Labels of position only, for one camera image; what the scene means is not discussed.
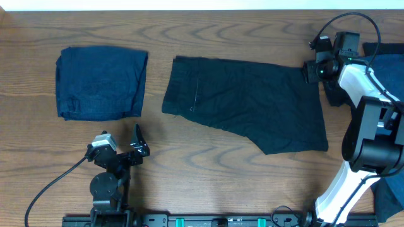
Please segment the dark blue shorts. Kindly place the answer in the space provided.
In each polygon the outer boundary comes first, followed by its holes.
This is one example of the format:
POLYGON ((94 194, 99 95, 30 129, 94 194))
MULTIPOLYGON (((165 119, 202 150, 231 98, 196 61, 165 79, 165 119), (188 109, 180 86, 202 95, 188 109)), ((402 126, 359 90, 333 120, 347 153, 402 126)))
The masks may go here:
POLYGON ((68 47, 56 61, 56 107, 65 120, 139 117, 148 53, 114 46, 68 47))

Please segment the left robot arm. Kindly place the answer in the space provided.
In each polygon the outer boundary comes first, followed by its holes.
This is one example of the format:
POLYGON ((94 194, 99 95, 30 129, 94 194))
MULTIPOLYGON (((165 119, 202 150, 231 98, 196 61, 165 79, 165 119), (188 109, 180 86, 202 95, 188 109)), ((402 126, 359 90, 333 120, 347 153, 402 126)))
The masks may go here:
POLYGON ((88 145, 85 158, 105 170, 90 183, 93 196, 91 227, 130 227, 138 224, 135 212, 128 205, 131 167, 142 164, 143 158, 150 155, 138 124, 134 125, 130 146, 132 151, 117 153, 117 143, 112 134, 105 131, 88 145))

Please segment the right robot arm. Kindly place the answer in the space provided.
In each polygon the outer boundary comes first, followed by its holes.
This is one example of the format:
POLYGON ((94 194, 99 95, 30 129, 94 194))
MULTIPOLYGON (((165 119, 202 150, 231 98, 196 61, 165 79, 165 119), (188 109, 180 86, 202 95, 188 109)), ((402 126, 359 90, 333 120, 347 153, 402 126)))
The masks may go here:
POLYGON ((338 32, 334 41, 317 35, 309 46, 316 58, 304 63, 306 81, 333 84, 348 96, 353 114, 341 168, 300 225, 377 226, 374 215, 350 210, 372 184, 403 169, 403 102, 378 81, 369 62, 359 59, 359 34, 338 32))

